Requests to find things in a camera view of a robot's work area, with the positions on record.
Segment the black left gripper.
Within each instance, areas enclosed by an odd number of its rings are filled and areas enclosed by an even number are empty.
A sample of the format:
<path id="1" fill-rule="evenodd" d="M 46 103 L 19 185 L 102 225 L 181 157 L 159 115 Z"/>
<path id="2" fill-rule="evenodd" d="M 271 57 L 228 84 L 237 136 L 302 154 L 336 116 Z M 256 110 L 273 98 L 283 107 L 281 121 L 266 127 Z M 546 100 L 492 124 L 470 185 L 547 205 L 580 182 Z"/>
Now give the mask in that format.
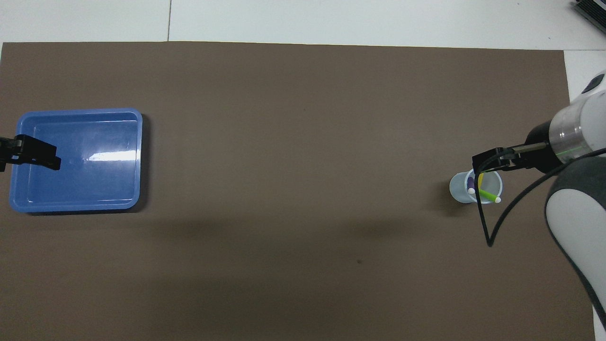
<path id="1" fill-rule="evenodd" d="M 58 171 L 62 160 L 56 152 L 56 146 L 29 135 L 17 135 L 14 139 L 1 137 L 0 172 L 6 170 L 7 164 L 32 164 Z"/>

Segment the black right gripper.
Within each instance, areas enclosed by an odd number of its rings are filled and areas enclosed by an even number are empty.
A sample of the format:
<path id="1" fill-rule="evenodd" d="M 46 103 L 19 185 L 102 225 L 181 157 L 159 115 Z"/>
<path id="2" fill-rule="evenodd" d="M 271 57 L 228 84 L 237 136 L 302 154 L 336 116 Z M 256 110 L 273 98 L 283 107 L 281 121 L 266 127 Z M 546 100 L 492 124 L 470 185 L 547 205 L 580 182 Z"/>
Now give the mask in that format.
<path id="1" fill-rule="evenodd" d="M 511 147 L 496 147 L 472 157 L 472 170 L 475 174 L 496 171 L 514 171 L 517 168 L 537 169 L 548 173 L 562 162 L 556 157 L 549 140 L 551 121 L 534 127 L 523 144 L 518 145 L 522 152 L 517 154 L 514 163 L 509 157 L 515 157 Z"/>

